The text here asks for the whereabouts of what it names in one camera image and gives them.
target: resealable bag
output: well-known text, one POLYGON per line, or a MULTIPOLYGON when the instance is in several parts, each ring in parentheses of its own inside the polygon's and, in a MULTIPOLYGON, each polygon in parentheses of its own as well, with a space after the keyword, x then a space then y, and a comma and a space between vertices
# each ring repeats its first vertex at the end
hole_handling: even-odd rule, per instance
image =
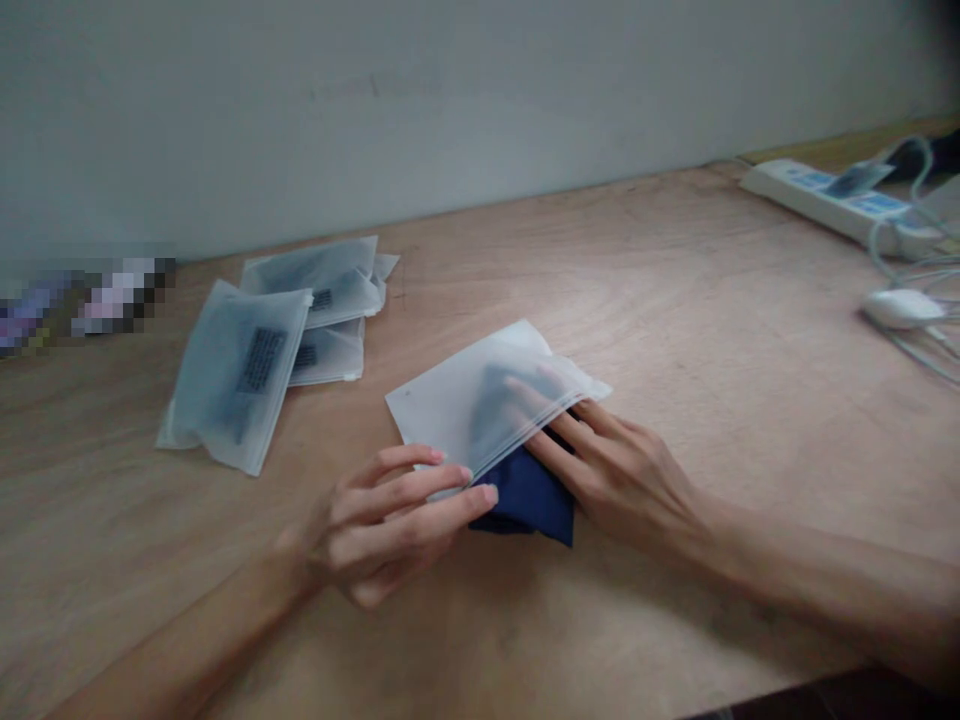
POLYGON ((365 318, 305 330, 290 385, 357 380, 363 375, 365 318))
POLYGON ((190 333, 157 447, 203 445, 259 475, 312 299, 309 290, 248 295, 218 280, 190 333))
POLYGON ((386 396, 406 443, 442 450, 481 478, 541 427, 609 385, 553 355, 521 320, 474 343, 386 396))
POLYGON ((240 289, 254 295, 312 290, 308 328, 369 317, 382 307, 373 280, 376 252, 373 235, 254 258, 243 266, 240 289))
POLYGON ((377 312, 383 310, 383 306, 387 302, 387 278, 390 277, 390 273, 393 272, 398 262, 400 262, 399 255, 378 253, 373 259, 373 284, 377 286, 377 292, 380 294, 380 307, 377 308, 377 312))

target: white power strip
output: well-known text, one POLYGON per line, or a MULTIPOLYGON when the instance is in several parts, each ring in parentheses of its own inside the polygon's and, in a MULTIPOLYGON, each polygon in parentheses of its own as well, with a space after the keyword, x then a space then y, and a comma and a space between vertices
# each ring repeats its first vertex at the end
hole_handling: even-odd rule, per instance
POLYGON ((835 175, 815 170, 794 160, 771 160, 757 165, 740 182, 740 187, 816 220, 839 233, 867 245, 870 230, 880 220, 897 221, 878 230, 877 248, 884 255, 919 260, 943 242, 943 234, 930 227, 910 203, 874 191, 835 198, 824 190, 835 175))

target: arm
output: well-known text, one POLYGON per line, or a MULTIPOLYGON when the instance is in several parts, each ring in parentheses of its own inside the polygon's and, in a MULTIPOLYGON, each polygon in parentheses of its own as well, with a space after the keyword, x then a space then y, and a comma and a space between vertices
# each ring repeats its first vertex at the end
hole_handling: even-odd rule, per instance
POLYGON ((395 470, 442 460, 442 454, 422 445, 381 451, 337 483, 265 552, 107 668, 47 720, 188 720, 323 588, 337 585, 361 607, 378 605, 431 565, 457 530, 496 504, 496 488, 489 485, 426 504, 434 492, 469 482, 469 471, 455 465, 384 481, 395 470))
POLYGON ((939 690, 960 680, 960 568, 736 507, 696 489, 663 441, 592 401, 528 448, 619 540, 792 614, 939 690))

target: barcode label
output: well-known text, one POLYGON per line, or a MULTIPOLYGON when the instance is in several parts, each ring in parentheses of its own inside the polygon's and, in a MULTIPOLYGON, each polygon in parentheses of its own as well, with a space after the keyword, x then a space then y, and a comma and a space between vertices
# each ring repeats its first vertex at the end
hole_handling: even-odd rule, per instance
POLYGON ((277 355, 287 339, 283 330, 257 328, 247 349, 247 360, 237 382, 237 392, 261 393, 270 379, 277 355))
POLYGON ((294 370, 302 370, 317 364, 317 346, 301 345, 297 350, 297 357, 293 361, 294 370))
POLYGON ((317 290, 313 294, 311 310, 326 310, 333 304, 333 293, 330 290, 317 290))

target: forearm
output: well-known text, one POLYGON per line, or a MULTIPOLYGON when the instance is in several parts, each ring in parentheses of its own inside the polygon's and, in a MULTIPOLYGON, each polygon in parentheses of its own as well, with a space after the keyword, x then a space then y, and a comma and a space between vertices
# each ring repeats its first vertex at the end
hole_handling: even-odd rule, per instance
POLYGON ((307 596, 302 569, 276 553, 251 560, 48 720, 185 720, 307 596))
POLYGON ((710 500, 684 559, 929 687, 960 680, 960 568, 710 500))

